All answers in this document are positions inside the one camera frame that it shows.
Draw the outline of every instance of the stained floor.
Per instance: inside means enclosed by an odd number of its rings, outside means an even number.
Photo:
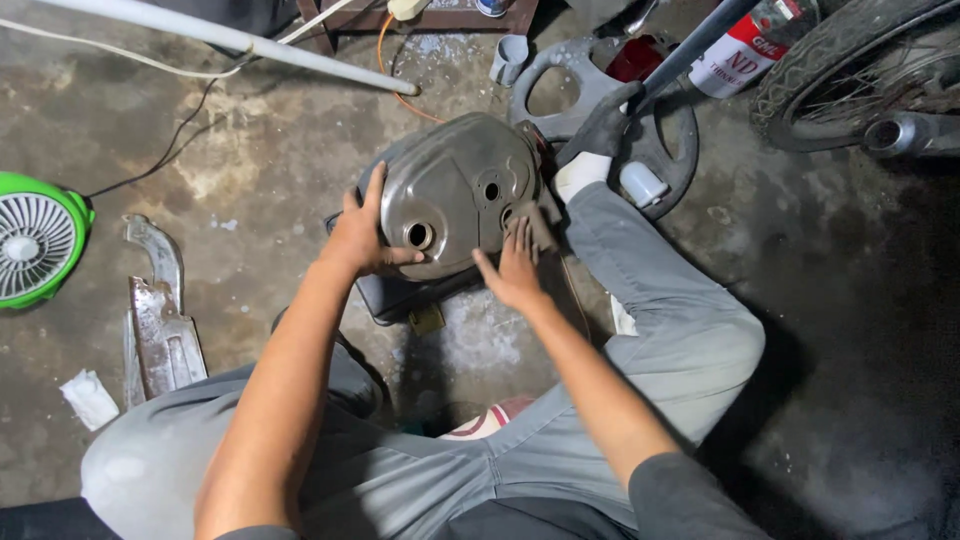
[[[0,16],[173,65],[228,65],[199,42],[25,0],[5,2]],[[536,44],[581,33],[567,11]],[[394,36],[384,50],[399,51],[397,75],[423,86],[418,107],[442,118],[502,115],[509,90],[487,78],[497,38]],[[374,45],[369,36],[344,39],[337,58],[375,69]],[[0,168],[81,193],[150,167],[204,86],[6,30],[0,70]],[[551,77],[537,107],[576,95],[562,74]],[[697,104],[697,175],[660,221],[767,326],[757,376],[704,459],[780,537],[897,532],[939,519],[956,470],[955,179],[936,165],[878,164],[855,149],[773,150],[749,130],[749,98],[748,90]],[[78,465],[95,434],[60,384],[96,370],[121,401],[127,276],[150,271],[122,240],[122,215],[150,217],[180,245],[186,312],[208,370],[220,373],[256,359],[324,245],[322,220],[342,192],[387,144],[429,125],[390,94],[275,62],[218,83],[187,131],[204,130],[170,166],[93,201],[89,246],[57,297],[2,315],[0,506],[79,493]],[[608,297],[574,260],[571,272],[602,342]],[[536,337],[489,292],[471,290],[443,309],[446,328],[416,338],[405,326],[378,327],[359,296],[350,298],[344,334],[390,386],[393,420],[535,396],[555,382]]]

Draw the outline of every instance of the green fan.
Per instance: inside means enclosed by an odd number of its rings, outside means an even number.
[[[53,297],[80,258],[93,217],[77,193],[0,172],[0,307]]]

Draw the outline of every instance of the gray pants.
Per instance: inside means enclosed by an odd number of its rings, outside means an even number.
[[[585,187],[566,209],[573,251],[636,319],[639,336],[611,338],[604,354],[699,444],[753,373],[762,326],[605,185]],[[83,495],[117,534],[192,537],[204,469],[251,369],[156,398],[94,441]],[[351,401],[370,391],[368,378],[341,347],[331,370],[331,405],[300,494],[311,537],[425,540],[483,501],[530,496],[587,503],[636,527],[562,385],[486,439],[446,441],[387,432],[350,414]]]

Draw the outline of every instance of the exhaust pipe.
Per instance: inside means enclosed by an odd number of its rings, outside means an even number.
[[[960,116],[890,112],[867,128],[863,147],[874,158],[960,157]]]

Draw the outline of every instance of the hand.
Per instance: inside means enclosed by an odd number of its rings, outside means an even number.
[[[387,163],[381,161],[370,174],[363,207],[357,206],[356,187],[344,194],[344,213],[337,218],[320,258],[344,264],[356,277],[384,267],[423,261],[423,253],[410,248],[388,248],[380,242],[380,200]]]
[[[473,260],[487,287],[505,306],[523,314],[532,307],[551,302],[537,278],[539,257],[540,247],[533,243],[533,227],[526,216],[512,220],[503,233],[499,272],[482,251],[473,250]]]

